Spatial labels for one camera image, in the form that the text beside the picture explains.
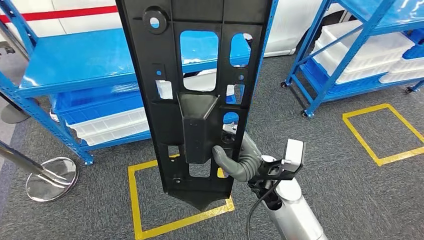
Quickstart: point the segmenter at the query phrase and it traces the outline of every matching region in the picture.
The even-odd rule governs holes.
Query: blue metal shelf
[[[319,63],[316,63],[314,59],[310,59],[306,62],[306,64],[300,65],[300,69],[303,76],[307,79],[307,81],[317,93],[320,93],[323,90],[323,86],[330,78],[324,71],[322,66],[320,66]],[[379,82],[379,79],[384,74],[386,73],[381,73],[378,75],[358,79],[343,84],[334,83],[333,86],[328,90],[327,94],[324,96],[322,102],[324,103],[344,99],[360,94],[378,91],[385,88],[390,88],[397,85],[405,85],[424,80],[424,77],[422,77],[404,81],[381,83]]]
[[[184,73],[217,67],[218,45],[208,40],[213,37],[218,39],[213,32],[207,31],[181,36],[182,58],[194,60],[182,65]],[[231,61],[247,65],[248,43],[241,34],[235,35],[234,42]],[[137,78],[124,31],[117,28],[39,38],[19,94],[36,97],[135,82]]]
[[[265,42],[271,30],[277,3],[278,0],[272,2]],[[89,153],[91,150],[146,140],[151,137],[150,132],[146,131],[88,146],[84,140],[77,142],[74,139],[61,116],[58,115],[61,121],[57,124],[32,98],[102,86],[136,83],[133,62],[121,28],[37,37],[11,0],[1,0],[0,9],[17,28],[30,56],[28,68],[19,87],[0,72],[0,91],[69,147],[84,160],[86,165],[93,164],[93,156]],[[218,45],[207,46],[208,43],[214,43],[210,39],[213,37],[216,36],[210,32],[196,32],[181,36],[181,55],[183,59],[193,60],[182,64],[184,73],[216,68]],[[200,46],[202,49],[209,48],[211,53],[205,56],[199,55],[202,52],[199,50]],[[264,52],[265,45],[262,49],[262,57]],[[250,47],[242,34],[236,34],[233,38],[229,58],[233,65],[249,63]],[[236,121],[238,116],[235,113],[224,118],[225,123]]]
[[[223,120],[223,122],[225,124],[229,124],[229,123],[232,123],[232,122],[238,122],[238,121],[239,121],[239,116],[236,113],[232,113],[232,112],[227,113],[224,116],[224,120]],[[96,150],[96,149],[103,149],[103,148],[108,148],[108,147],[117,146],[117,145],[121,145],[121,144],[127,144],[127,143],[147,140],[147,139],[150,139],[151,137],[152,136],[150,135],[150,131],[144,131],[144,132],[140,132],[140,133],[137,133],[137,134],[134,134],[134,135],[131,135],[131,136],[127,136],[127,137],[119,138],[119,139],[116,139],[116,140],[100,143],[100,144],[97,144],[97,145],[94,145],[94,146],[89,146],[86,141],[82,140],[80,147],[83,151],[92,151],[92,150]]]
[[[351,14],[362,21],[362,25],[307,56],[308,49],[314,41],[315,34],[319,29],[325,12],[333,2],[341,4]],[[420,5],[419,0],[323,0],[294,60],[288,77],[281,83],[281,86],[290,86],[293,81],[296,83],[310,103],[309,107],[303,111],[303,115],[308,117],[312,117],[314,111],[324,102],[419,81],[414,87],[410,87],[407,90],[407,92],[415,92],[423,85],[424,78],[382,84],[379,82],[381,76],[384,75],[382,73],[343,84],[336,84],[336,80],[370,36],[420,28],[424,28],[424,4]],[[317,64],[313,57],[359,30],[361,32],[340,64],[336,67],[333,74],[328,76],[327,71],[320,64]],[[297,78],[296,73],[299,70],[317,93],[315,98],[311,97]]]
[[[385,0],[335,0],[361,22],[366,23]],[[372,35],[418,29],[424,24],[424,5],[417,0],[395,0]]]

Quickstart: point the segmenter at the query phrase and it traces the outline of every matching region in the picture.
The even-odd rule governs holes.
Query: black bracket
[[[189,164],[205,164],[212,147],[222,146],[238,160],[252,94],[270,29],[274,0],[117,0],[117,7],[138,79],[165,193],[198,209],[227,199],[233,178],[219,178],[210,161],[209,177],[193,177]],[[214,32],[219,39],[215,89],[184,87],[180,35],[186,30]],[[230,64],[235,34],[253,38],[245,67]],[[171,82],[172,99],[161,99],[156,80]],[[227,85],[243,84],[240,104],[227,104]],[[222,140],[226,113],[238,114],[235,140]],[[169,157],[170,146],[179,156]]]

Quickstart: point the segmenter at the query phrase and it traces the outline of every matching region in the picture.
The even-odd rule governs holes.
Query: gray carpet
[[[404,87],[394,87],[323,104],[314,118],[302,118],[296,96],[280,88],[293,60],[284,56],[263,62],[248,123],[262,153],[282,157],[287,138],[307,142],[297,179],[330,240],[424,239],[424,156],[378,167],[342,121],[342,113],[389,103],[423,133],[424,95],[404,94]],[[352,117],[351,122],[380,158],[423,146],[386,110]],[[12,146],[38,162],[58,156],[76,159],[33,119],[19,124],[16,131]],[[93,154],[95,164],[80,166],[74,189],[51,203],[29,200],[24,191],[27,174],[16,170],[1,216],[1,239],[134,239],[127,167],[154,159],[152,142]],[[162,192],[157,168],[138,171],[135,178],[143,230],[198,213]],[[246,239],[245,220],[256,198],[240,182],[231,195],[235,211],[151,239]],[[211,207],[222,204],[218,201]],[[279,239],[262,206],[252,218],[251,232],[252,239]]]

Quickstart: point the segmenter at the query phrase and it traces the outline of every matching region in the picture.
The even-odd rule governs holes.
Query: blue shelving unit
[[[309,102],[309,107],[302,112],[302,115],[304,117],[312,117],[314,111],[324,102],[369,93],[392,86],[418,82],[415,86],[407,90],[408,92],[417,91],[418,88],[423,85],[424,78],[382,84],[379,82],[379,78],[384,75],[384,73],[352,82],[336,84],[336,80],[370,36],[424,28],[424,5],[419,5],[417,2],[418,0],[411,0],[408,2],[403,0],[323,0],[296,56],[294,64],[290,69],[287,79],[281,83],[281,87],[285,88],[290,86],[294,81]],[[313,54],[306,56],[307,50],[313,42],[314,36],[321,24],[324,13],[332,3],[339,3],[360,20],[362,25]],[[348,50],[334,73],[329,76],[322,66],[315,62],[313,56],[316,56],[359,30],[361,30],[361,32],[352,47]],[[296,73],[299,70],[316,92],[315,98],[311,97],[297,78]]]
[[[277,0],[273,2],[270,18],[275,14]],[[127,41],[121,28],[82,32],[76,34],[37,37],[11,0],[1,0],[0,8],[16,26],[29,54],[29,64],[19,86],[14,85],[0,72],[0,90],[44,128],[61,140],[84,160],[93,164],[91,150],[149,139],[150,132],[142,132],[113,141],[88,146],[72,137],[65,120],[58,115],[59,124],[36,104],[35,97],[52,96],[59,93],[104,86],[136,83],[133,63]],[[267,28],[267,36],[272,21]],[[207,48],[215,36],[210,32],[188,33],[181,36],[181,55],[188,59],[182,65],[184,73],[199,72],[217,66],[218,45],[209,46],[211,53],[198,55],[198,48]],[[242,34],[237,34],[231,43],[230,61],[234,65],[247,65],[250,47]],[[229,115],[226,121],[237,120]]]

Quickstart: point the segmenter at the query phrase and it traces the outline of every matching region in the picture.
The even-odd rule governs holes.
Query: yellow floor tape
[[[402,153],[399,153],[399,154],[395,154],[395,155],[392,155],[392,156],[387,156],[387,157],[384,157],[384,158],[378,158],[377,157],[377,155],[374,153],[374,151],[370,148],[370,146],[365,142],[365,140],[361,137],[359,132],[355,129],[355,127],[349,121],[349,118],[355,117],[355,116],[358,116],[358,115],[361,115],[361,114],[366,114],[366,113],[382,110],[382,109],[389,109],[400,121],[402,121],[403,124],[405,124],[405,126],[409,130],[411,130],[411,132],[413,132],[413,134],[415,136],[417,136],[421,140],[421,142],[424,143],[423,135],[421,135],[398,111],[396,111],[396,109],[392,105],[390,105],[388,103],[383,103],[383,104],[380,104],[380,105],[370,106],[370,107],[363,108],[363,109],[360,109],[360,110],[343,113],[342,118],[343,118],[344,123],[350,129],[350,131],[353,133],[353,135],[356,137],[356,139],[360,142],[360,144],[365,148],[365,150],[368,152],[368,154],[371,156],[371,158],[374,160],[374,162],[377,163],[378,166],[381,166],[381,165],[384,165],[384,164],[393,163],[393,162],[398,161],[398,160],[402,160],[402,159],[410,158],[410,157],[413,157],[413,156],[416,156],[416,155],[419,155],[419,154],[423,154],[424,153],[424,146],[416,148],[416,149],[412,149],[412,150],[409,150],[409,151],[405,151],[405,152],[402,152]]]
[[[158,161],[148,161],[144,163],[140,163],[137,165],[132,165],[128,167],[128,179],[129,179],[129,195],[131,199],[131,208],[132,208],[132,221],[134,223],[134,234],[136,240],[144,240],[148,238],[152,238],[164,233],[168,233],[170,231],[198,223],[200,221],[210,219],[212,217],[218,216],[223,213],[234,211],[233,199],[231,196],[229,199],[225,200],[225,205],[216,207],[214,209],[201,212],[199,214],[189,216],[178,221],[174,221],[162,226],[158,226],[149,230],[143,231],[142,229],[142,219],[140,216],[140,206],[139,206],[139,197],[137,194],[137,185],[136,185],[136,177],[135,172],[143,169],[155,167],[158,165]],[[222,169],[218,170],[218,177],[224,177],[224,173]]]

